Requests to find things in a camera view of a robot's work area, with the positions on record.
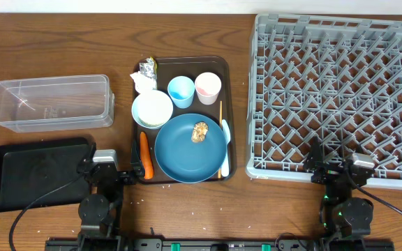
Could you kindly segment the dark blue plate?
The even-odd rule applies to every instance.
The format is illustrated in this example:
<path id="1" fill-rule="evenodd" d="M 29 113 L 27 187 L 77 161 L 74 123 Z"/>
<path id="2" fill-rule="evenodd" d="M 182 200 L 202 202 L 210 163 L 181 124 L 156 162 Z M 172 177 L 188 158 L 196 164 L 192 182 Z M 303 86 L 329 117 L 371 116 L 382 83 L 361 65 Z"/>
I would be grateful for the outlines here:
<path id="1" fill-rule="evenodd" d="M 195 143 L 196 123 L 205 122 L 205 140 Z M 156 162 L 170 178 L 181 183 L 199 183 L 216 175 L 227 153 L 223 131 L 201 114 L 182 114 L 170 119 L 158 132 L 154 144 Z"/>

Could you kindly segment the light blue rice bowl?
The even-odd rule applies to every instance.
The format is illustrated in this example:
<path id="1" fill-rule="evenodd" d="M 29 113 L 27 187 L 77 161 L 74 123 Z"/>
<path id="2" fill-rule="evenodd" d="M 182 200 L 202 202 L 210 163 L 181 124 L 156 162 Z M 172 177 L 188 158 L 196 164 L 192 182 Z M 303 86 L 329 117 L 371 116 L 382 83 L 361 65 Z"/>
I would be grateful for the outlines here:
<path id="1" fill-rule="evenodd" d="M 141 93 L 134 99 L 131 113 L 139 126 L 154 130 L 170 120 L 173 109 L 173 103 L 166 93 L 151 90 Z"/>

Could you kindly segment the white paper napkin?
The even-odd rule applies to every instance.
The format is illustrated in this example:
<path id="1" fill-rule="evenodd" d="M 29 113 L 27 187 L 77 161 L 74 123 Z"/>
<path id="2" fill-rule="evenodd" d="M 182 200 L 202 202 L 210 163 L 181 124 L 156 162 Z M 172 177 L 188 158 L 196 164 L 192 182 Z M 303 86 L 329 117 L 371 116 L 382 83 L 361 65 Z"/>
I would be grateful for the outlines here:
<path id="1" fill-rule="evenodd" d="M 135 90 L 139 94 L 157 89 L 156 81 L 143 75 L 140 71 L 132 73 L 130 76 L 134 81 Z"/>

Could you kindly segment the light blue cup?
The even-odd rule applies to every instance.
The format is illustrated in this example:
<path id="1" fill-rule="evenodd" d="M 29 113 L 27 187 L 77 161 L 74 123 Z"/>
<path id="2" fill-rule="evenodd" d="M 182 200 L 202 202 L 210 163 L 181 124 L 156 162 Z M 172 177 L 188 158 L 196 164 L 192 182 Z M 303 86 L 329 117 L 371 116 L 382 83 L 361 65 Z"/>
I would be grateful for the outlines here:
<path id="1" fill-rule="evenodd" d="M 186 76 L 177 76 L 170 80 L 167 92 L 173 103 L 180 109 L 191 106 L 195 93 L 193 80 Z"/>

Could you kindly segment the pink cup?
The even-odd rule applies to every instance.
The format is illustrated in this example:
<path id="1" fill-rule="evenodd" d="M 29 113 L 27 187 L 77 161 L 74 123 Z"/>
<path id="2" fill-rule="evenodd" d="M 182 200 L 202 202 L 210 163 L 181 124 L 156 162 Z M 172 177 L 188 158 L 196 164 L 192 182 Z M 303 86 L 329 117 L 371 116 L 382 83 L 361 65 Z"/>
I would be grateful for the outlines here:
<path id="1" fill-rule="evenodd" d="M 216 102 L 221 87 L 221 79 L 215 73 L 202 73 L 195 79 L 195 91 L 204 105 L 212 105 Z"/>

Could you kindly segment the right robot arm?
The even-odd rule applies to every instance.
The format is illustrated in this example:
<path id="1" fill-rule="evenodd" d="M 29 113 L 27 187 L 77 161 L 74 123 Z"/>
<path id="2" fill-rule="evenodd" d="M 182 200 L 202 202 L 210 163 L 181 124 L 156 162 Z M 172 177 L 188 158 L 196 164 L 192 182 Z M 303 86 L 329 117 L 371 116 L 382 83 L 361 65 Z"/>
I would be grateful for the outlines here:
<path id="1" fill-rule="evenodd" d="M 373 203 L 353 197 L 352 191 L 366 185 L 374 174 L 375 163 L 359 147 L 340 164 L 325 162 L 320 141 L 312 139 L 304 169 L 312 171 L 312 183 L 325 186 L 319 220 L 326 234 L 315 244 L 316 250 L 365 250 L 363 237 L 371 233 Z"/>

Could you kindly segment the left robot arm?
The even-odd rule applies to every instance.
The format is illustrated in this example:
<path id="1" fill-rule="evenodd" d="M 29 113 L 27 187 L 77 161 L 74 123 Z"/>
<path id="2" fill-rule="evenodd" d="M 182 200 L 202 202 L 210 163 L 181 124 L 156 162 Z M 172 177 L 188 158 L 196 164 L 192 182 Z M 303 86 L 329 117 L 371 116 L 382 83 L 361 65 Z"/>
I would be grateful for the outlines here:
<path id="1" fill-rule="evenodd" d="M 85 197 L 78 208 L 81 230 L 74 248 L 77 251 L 134 249 L 134 242 L 120 233 L 120 218 L 124 186 L 135 185 L 144 176 L 136 141 L 131 146 L 132 170 L 119 171 L 117 166 L 115 151 L 98 151 L 96 144 L 90 145 L 77 166 L 77 173 L 96 187 L 96 192 Z"/>

